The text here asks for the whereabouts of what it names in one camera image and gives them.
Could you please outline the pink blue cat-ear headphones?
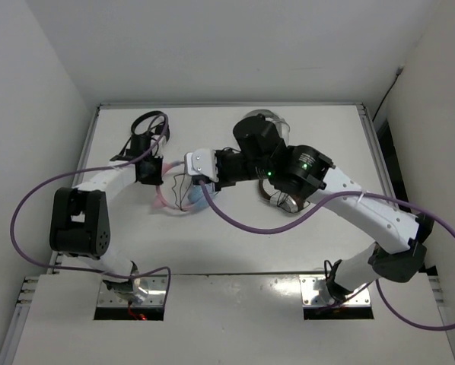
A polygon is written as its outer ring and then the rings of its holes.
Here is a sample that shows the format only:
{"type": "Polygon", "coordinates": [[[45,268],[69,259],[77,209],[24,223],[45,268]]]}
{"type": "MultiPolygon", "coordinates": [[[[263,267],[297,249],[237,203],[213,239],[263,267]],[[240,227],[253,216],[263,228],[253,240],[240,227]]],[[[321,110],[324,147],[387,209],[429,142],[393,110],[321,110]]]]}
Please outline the pink blue cat-ear headphones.
{"type": "Polygon", "coordinates": [[[156,208],[169,208],[175,211],[193,213],[208,207],[208,202],[199,186],[190,186],[185,190],[179,188],[178,192],[173,188],[174,202],[169,202],[164,197],[160,186],[156,186],[155,191],[156,198],[154,200],[154,206],[156,208]]]}

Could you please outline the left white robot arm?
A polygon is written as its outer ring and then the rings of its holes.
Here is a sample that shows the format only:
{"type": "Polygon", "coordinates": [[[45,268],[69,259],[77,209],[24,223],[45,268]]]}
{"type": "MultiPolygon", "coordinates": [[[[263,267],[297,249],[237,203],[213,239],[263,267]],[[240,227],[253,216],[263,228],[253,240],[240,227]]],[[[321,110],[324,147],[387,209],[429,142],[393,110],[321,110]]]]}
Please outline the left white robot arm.
{"type": "Polygon", "coordinates": [[[129,148],[113,157],[109,169],[54,195],[49,243],[52,250],[77,258],[98,271],[107,289],[129,303],[142,304],[148,297],[148,282],[134,278],[137,265],[111,245],[108,204],[122,190],[140,182],[161,184],[163,158],[148,155],[137,163],[121,167],[159,142],[153,132],[132,135],[129,148]]]}

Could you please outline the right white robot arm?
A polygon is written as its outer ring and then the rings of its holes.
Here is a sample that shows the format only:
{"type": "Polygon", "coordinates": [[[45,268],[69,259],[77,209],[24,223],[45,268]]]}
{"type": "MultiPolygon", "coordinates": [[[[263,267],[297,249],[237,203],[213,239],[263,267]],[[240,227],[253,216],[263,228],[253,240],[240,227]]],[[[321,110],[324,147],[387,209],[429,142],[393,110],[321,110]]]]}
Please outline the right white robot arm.
{"type": "Polygon", "coordinates": [[[261,113],[233,128],[239,149],[210,152],[216,189],[238,182],[267,179],[277,190],[331,212],[374,239],[368,248],[334,262],[326,274],[326,291],[342,302],[361,285],[379,278],[406,283],[424,265],[425,240],[434,221],[370,198],[333,161],[309,145],[290,145],[285,122],[261,113]]]}

